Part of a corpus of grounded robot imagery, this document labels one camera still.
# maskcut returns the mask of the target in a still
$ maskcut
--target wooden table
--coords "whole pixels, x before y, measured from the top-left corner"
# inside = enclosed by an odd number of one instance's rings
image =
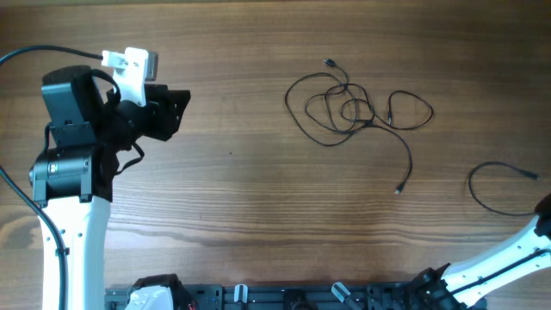
[[[490,214],[466,188],[478,163],[504,168],[476,178],[496,208],[531,210],[551,179],[551,22],[543,2],[204,3],[0,10],[0,52],[49,43],[99,53],[159,52],[158,81],[191,90],[180,131],[141,139],[145,160],[115,179],[105,242],[106,286],[177,273],[184,283],[232,285],[407,281],[426,267],[475,255],[527,218]],[[393,90],[412,91],[436,111],[426,127],[400,132],[412,178],[390,134],[364,130],[327,148],[295,126],[282,98],[335,59],[386,112]],[[0,162],[28,193],[28,169],[49,121],[40,78],[97,61],[29,53],[0,72]],[[302,85],[291,106],[302,113]],[[395,120],[413,124],[422,105],[396,98]],[[121,154],[121,162],[133,157]],[[0,308],[41,303],[39,221],[0,182]],[[544,309],[550,271],[489,295],[491,309]]]

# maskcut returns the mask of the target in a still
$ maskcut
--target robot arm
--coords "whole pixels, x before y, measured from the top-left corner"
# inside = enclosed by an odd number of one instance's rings
[[[421,272],[407,285],[406,308],[475,309],[493,290],[551,267],[551,194],[540,201],[535,213],[525,228],[492,249]]]
[[[494,289],[551,267],[551,239],[536,234],[539,219],[536,216],[520,232],[479,256],[452,263],[442,276],[448,291],[471,307]]]
[[[116,153],[148,136],[166,141],[175,133],[190,94],[168,90],[153,80],[157,54],[131,48],[103,52],[115,74],[78,65],[43,78],[42,95],[52,122],[46,128],[56,147],[39,155],[29,172],[33,201],[58,228],[67,257],[65,309],[104,307],[103,247],[112,201],[113,178],[121,173]],[[94,78],[115,87],[102,102]],[[44,239],[43,309],[59,308],[59,258],[52,234],[41,221]]]

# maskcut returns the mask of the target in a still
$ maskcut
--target tangled black cable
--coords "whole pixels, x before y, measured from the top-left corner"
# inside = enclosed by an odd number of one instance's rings
[[[394,135],[396,138],[398,138],[400,140],[400,142],[402,142],[402,144],[406,148],[407,157],[408,157],[408,160],[409,160],[409,165],[408,165],[406,176],[404,177],[402,182],[398,185],[398,187],[394,191],[396,194],[399,194],[404,189],[404,187],[406,186],[406,182],[409,179],[410,175],[412,174],[412,169],[413,169],[412,152],[410,151],[410,147],[407,145],[406,141],[404,139],[402,139],[402,137],[400,137],[397,133],[395,133],[394,131],[392,131],[392,130],[386,128],[386,127],[374,124],[374,120],[376,118],[379,121],[382,121],[383,124],[385,124],[387,127],[390,127],[394,130],[414,130],[414,129],[418,129],[418,128],[424,126],[426,123],[428,123],[430,121],[430,119],[432,119],[432,116],[434,115],[434,109],[423,98],[421,98],[421,97],[419,97],[415,94],[412,94],[409,91],[396,90],[392,94],[390,94],[390,96],[388,97],[388,121],[385,121],[375,113],[375,108],[373,107],[373,105],[369,101],[368,92],[360,84],[350,83],[350,77],[349,77],[348,73],[346,73],[345,70],[343,70],[341,67],[339,67],[335,63],[335,61],[333,61],[331,59],[324,59],[324,62],[325,62],[326,65],[328,65],[330,67],[339,69],[344,74],[344,77],[345,77],[346,81],[343,83],[337,77],[335,77],[334,75],[332,75],[330,73],[327,73],[327,72],[318,72],[318,73],[313,73],[313,74],[309,74],[307,76],[301,77],[296,82],[294,82],[291,85],[291,87],[288,88],[287,92],[285,93],[284,101],[285,101],[285,106],[287,107],[287,110],[291,114],[291,117],[293,117],[293,120],[296,123],[296,125],[299,127],[299,129],[310,140],[316,142],[317,144],[319,144],[321,146],[338,146],[338,145],[341,145],[346,140],[350,139],[355,133],[357,133],[358,131],[360,131],[361,129],[364,129],[364,128],[379,128],[379,129],[382,129],[382,130]],[[336,143],[324,143],[324,142],[319,141],[318,139],[315,139],[311,134],[309,134],[304,129],[304,127],[302,127],[302,125],[299,123],[296,116],[294,115],[293,110],[289,106],[288,97],[289,97],[289,93],[291,92],[291,90],[297,84],[299,84],[300,82],[303,82],[303,81],[307,80],[308,78],[315,78],[315,77],[316,78],[321,78],[321,77],[328,78],[329,77],[329,78],[333,79],[335,82],[337,82],[337,85],[330,87],[330,89],[328,89],[325,93],[319,93],[319,94],[316,94],[314,96],[311,96],[310,99],[308,99],[306,101],[304,111],[305,111],[306,115],[311,120],[315,121],[322,128],[324,128],[324,129],[326,129],[326,130],[328,130],[332,133],[342,134],[342,135],[345,136],[342,140],[340,140]],[[363,96],[365,97],[365,99],[358,98],[358,97],[354,96],[354,94],[352,94],[352,92],[350,91],[350,87],[356,87],[359,90],[361,90],[362,93],[363,93]],[[340,95],[340,94],[343,94],[343,93],[350,96],[350,99],[348,101],[346,101],[345,103],[343,103],[341,105],[341,108],[339,109],[339,114],[341,115],[341,117],[343,119],[345,119],[346,121],[349,121],[351,123],[350,127],[346,128],[346,129],[338,128],[337,125],[335,125],[335,121],[333,120],[331,107],[330,107],[330,104],[329,104],[329,97],[330,96],[336,96],[336,95]],[[392,119],[393,119],[392,99],[393,99],[393,96],[396,95],[396,94],[409,95],[409,96],[412,96],[412,97],[418,99],[420,102],[424,103],[429,108],[429,111],[430,111],[429,117],[424,122],[422,122],[421,124],[418,124],[418,125],[415,125],[415,126],[412,126],[412,127],[396,127],[396,126],[394,126],[392,124]],[[312,100],[315,99],[315,98],[318,98],[318,97],[323,97],[324,98],[325,110],[326,110],[327,115],[329,117],[329,122],[331,123],[330,125],[326,125],[323,122],[319,121],[314,116],[312,116],[310,114],[310,112],[308,111],[308,107],[310,106],[310,103],[312,102]],[[361,119],[360,116],[359,116],[359,114],[360,114],[360,102],[366,104],[369,108],[369,112],[371,113],[371,117],[369,117],[368,119]],[[348,118],[344,115],[344,109],[351,103],[354,104],[354,111],[353,111],[354,117],[353,118]]]

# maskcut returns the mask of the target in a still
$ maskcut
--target black cable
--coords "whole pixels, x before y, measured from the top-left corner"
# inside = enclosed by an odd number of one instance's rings
[[[474,176],[474,173],[476,171],[478,171],[480,168],[486,167],[488,165],[501,165],[501,166],[513,169],[514,171],[522,174],[525,177],[531,178],[532,180],[537,180],[537,175],[535,173],[530,172],[530,171],[526,171],[524,169],[517,168],[517,167],[512,166],[510,164],[506,164],[506,163],[502,163],[502,162],[485,162],[485,163],[477,165],[476,167],[474,167],[474,169],[472,169],[468,173],[468,190],[471,192],[471,196],[473,197],[473,199],[475,199],[476,202],[478,202],[486,210],[488,210],[490,212],[497,213],[497,214],[508,215],[508,216],[530,216],[530,215],[534,215],[534,212],[521,213],[521,214],[512,214],[512,213],[508,213],[508,212],[504,212],[504,211],[499,211],[499,210],[496,210],[494,208],[490,208],[474,194],[474,190],[473,190],[473,176]]]
[[[122,169],[115,173],[116,176],[120,175],[126,168],[129,168],[130,166],[133,166],[139,163],[142,159],[144,159],[145,157],[144,150],[142,150],[141,147],[139,147],[136,142],[132,143],[132,146],[136,149],[136,152],[138,152],[139,157],[129,160],[126,164],[124,164],[124,166],[122,166]]]
[[[294,122],[296,123],[298,128],[301,130],[301,132],[303,132],[310,140],[316,142],[317,144],[319,144],[321,146],[339,146],[339,145],[343,144],[346,140],[350,139],[358,131],[360,131],[364,128],[369,128],[369,127],[379,128],[379,129],[382,129],[386,132],[389,132],[389,133],[393,134],[396,138],[398,138],[402,142],[402,144],[406,148],[407,157],[408,157],[408,161],[409,161],[406,176],[404,177],[402,182],[398,185],[398,187],[394,191],[396,194],[399,194],[404,189],[404,187],[406,186],[406,182],[409,179],[410,175],[412,174],[413,160],[412,160],[411,150],[410,150],[409,146],[407,145],[406,141],[404,139],[402,139],[402,137],[400,137],[397,133],[395,133],[394,131],[392,131],[388,128],[385,128],[385,127],[374,124],[374,120],[375,120],[375,118],[377,118],[378,120],[382,121],[383,124],[385,124],[386,126],[392,128],[393,130],[414,130],[414,129],[418,129],[418,128],[424,126],[425,124],[427,124],[432,119],[432,117],[434,115],[434,109],[432,108],[432,106],[428,102],[426,102],[420,96],[412,94],[409,91],[396,90],[392,94],[390,94],[390,96],[388,97],[388,121],[384,121],[380,116],[378,116],[376,114],[374,106],[369,101],[368,92],[361,85],[350,83],[350,77],[349,77],[348,73],[346,73],[345,70],[343,70],[341,67],[339,67],[337,65],[337,63],[335,63],[335,61],[333,61],[331,59],[324,59],[324,62],[328,66],[340,70],[344,74],[345,82],[343,83],[340,79],[338,79],[334,75],[332,75],[330,73],[327,73],[327,72],[317,72],[317,73],[313,73],[313,74],[309,74],[309,75],[306,75],[304,77],[301,77],[298,80],[296,80],[287,89],[287,92],[285,93],[284,102],[285,102],[285,106],[287,107],[287,110],[291,114],[291,117],[293,118]],[[335,82],[337,82],[337,84],[335,86],[330,87],[330,89],[328,89],[325,93],[319,93],[319,94],[313,95],[308,100],[306,100],[306,104],[305,104],[305,107],[304,107],[304,112],[311,120],[313,120],[315,123],[320,125],[322,128],[324,128],[324,129],[326,129],[326,130],[328,130],[332,133],[342,134],[344,136],[343,139],[341,139],[340,141],[335,142],[335,143],[325,143],[325,142],[322,142],[318,139],[315,139],[299,123],[296,116],[294,115],[293,110],[289,106],[288,97],[289,97],[289,93],[291,92],[291,90],[297,84],[299,84],[300,82],[303,82],[303,81],[305,81],[309,78],[315,78],[315,77],[316,78],[321,78],[321,77],[322,78],[330,78],[330,79],[334,80]],[[350,91],[350,87],[358,88],[363,93],[363,98],[359,98],[359,97],[354,96],[354,94],[352,94],[352,92]],[[350,122],[350,126],[346,129],[339,128],[339,127],[337,127],[337,125],[335,125],[335,121],[333,120],[333,114],[331,112],[331,107],[330,107],[330,104],[329,104],[329,98],[331,96],[336,96],[336,95],[340,95],[340,94],[343,94],[343,93],[349,95],[350,98],[351,98],[348,101],[346,101],[345,103],[343,103],[341,105],[341,108],[339,109],[340,116],[344,120]],[[430,115],[426,119],[426,121],[424,121],[421,124],[418,124],[416,126],[413,126],[413,127],[396,127],[396,126],[392,125],[392,118],[393,118],[393,115],[392,115],[392,98],[396,94],[405,94],[405,95],[408,95],[408,96],[413,96],[413,97],[417,98],[419,101],[421,101],[423,104],[425,104],[430,110]],[[323,97],[324,98],[325,111],[327,112],[327,116],[329,118],[330,124],[324,124],[322,121],[320,121],[320,120],[316,119],[314,116],[312,116],[310,114],[310,112],[308,111],[308,107],[310,106],[310,103],[312,102],[312,100],[315,99],[315,98],[318,98],[318,97]],[[353,118],[349,118],[349,117],[346,117],[344,115],[344,108],[346,108],[346,106],[348,106],[351,103],[354,104],[354,112],[353,112],[354,117]],[[359,117],[360,103],[364,103],[368,106],[369,112],[371,113],[371,116],[368,119],[361,119]]]
[[[13,58],[13,57],[15,57],[19,54],[26,53],[26,52],[32,52],[32,51],[57,51],[57,52],[71,53],[71,54],[75,54],[75,55],[78,55],[78,56],[83,56],[83,57],[91,58],[91,59],[99,59],[99,60],[103,59],[102,55],[82,52],[82,51],[78,51],[76,49],[72,49],[72,48],[68,48],[68,47],[38,45],[38,46],[23,47],[23,48],[15,50],[11,53],[8,53],[7,55],[0,58],[0,65],[2,65],[4,62],[8,61],[9,59],[11,59],[11,58]]]
[[[72,53],[78,56],[83,56],[87,58],[92,59],[99,59],[102,60],[102,55],[97,55],[93,53],[86,53],[82,51],[78,51],[76,49],[68,48],[68,47],[61,47],[61,46],[50,46],[50,45],[38,45],[38,46],[27,46],[20,49],[17,49],[11,53],[8,53],[7,55],[0,58],[0,66],[3,65],[6,61],[9,59],[14,58],[17,55],[20,55],[22,53],[26,52],[32,52],[32,51],[57,51],[57,52],[63,52],[63,53]],[[93,72],[92,74],[96,74],[96,76],[99,76],[99,78],[105,78],[101,73]],[[116,83],[112,83],[117,90],[118,85]],[[44,143],[44,149],[43,152],[46,152],[49,147],[49,133],[50,133],[50,126],[51,123],[46,125],[46,128],[44,129],[45,133],[45,143]],[[57,255],[59,258],[59,310],[65,310],[65,301],[66,301],[66,291],[67,291],[67,256],[66,256],[66,248],[65,244],[63,242],[63,239],[61,238],[61,235],[59,234],[58,228],[53,224],[52,220],[42,212],[42,210],[34,204],[34,202],[27,196],[23,191],[15,184],[15,182],[9,177],[8,173],[3,169],[3,167],[0,165],[0,172],[2,173],[2,178],[6,181],[6,183],[23,199],[24,202],[28,204],[29,207],[33,209],[33,211],[44,221],[46,226],[48,227],[48,230],[53,236],[53,240],[55,241],[55,245],[57,247]]]
[[[39,208],[34,202],[15,184],[15,182],[8,176],[8,173],[0,165],[0,174],[6,183],[23,199],[27,205],[33,209],[33,211],[38,215],[38,217],[46,224],[48,230],[53,236],[53,241],[57,247],[56,255],[59,258],[59,309],[65,309],[65,300],[67,293],[67,250],[65,248],[65,243],[61,234],[59,233],[58,228],[53,224],[52,219],[45,214],[41,208]]]

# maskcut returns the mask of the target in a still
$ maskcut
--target cable plug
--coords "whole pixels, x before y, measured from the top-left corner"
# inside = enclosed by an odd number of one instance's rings
[[[534,172],[530,172],[526,170],[519,170],[518,172],[522,173],[526,177],[531,178],[532,180],[537,180],[537,175]]]
[[[388,125],[391,125],[393,123],[393,111],[389,108],[388,109]]]
[[[333,59],[324,59],[324,62],[328,66],[335,66],[337,63]]]
[[[398,185],[398,187],[396,188],[396,190],[394,191],[394,194],[399,194],[402,192],[402,190],[404,190],[404,186],[406,186],[406,183],[405,182],[402,182]]]

